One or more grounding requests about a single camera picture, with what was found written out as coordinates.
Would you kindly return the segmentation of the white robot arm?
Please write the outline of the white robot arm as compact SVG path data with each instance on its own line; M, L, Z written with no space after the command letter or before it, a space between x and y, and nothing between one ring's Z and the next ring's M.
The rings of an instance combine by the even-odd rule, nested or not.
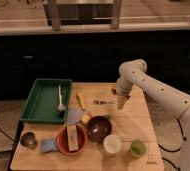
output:
M117 108L121 110L124 107L132 86L136 85L165 109L172 111L181 120L186 136L180 149L180 169L190 171L190 95L148 76L146 70L147 64L143 59L124 62L119 66Z

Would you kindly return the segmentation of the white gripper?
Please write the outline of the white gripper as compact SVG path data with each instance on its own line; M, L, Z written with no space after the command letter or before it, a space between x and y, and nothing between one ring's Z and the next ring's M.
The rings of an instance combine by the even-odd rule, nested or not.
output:
M130 94L131 90L132 90L132 86L133 84L122 79L119 78L116 82L116 92L118 95L117 97L117 109L118 110L122 110L126 101L127 101L127 95Z

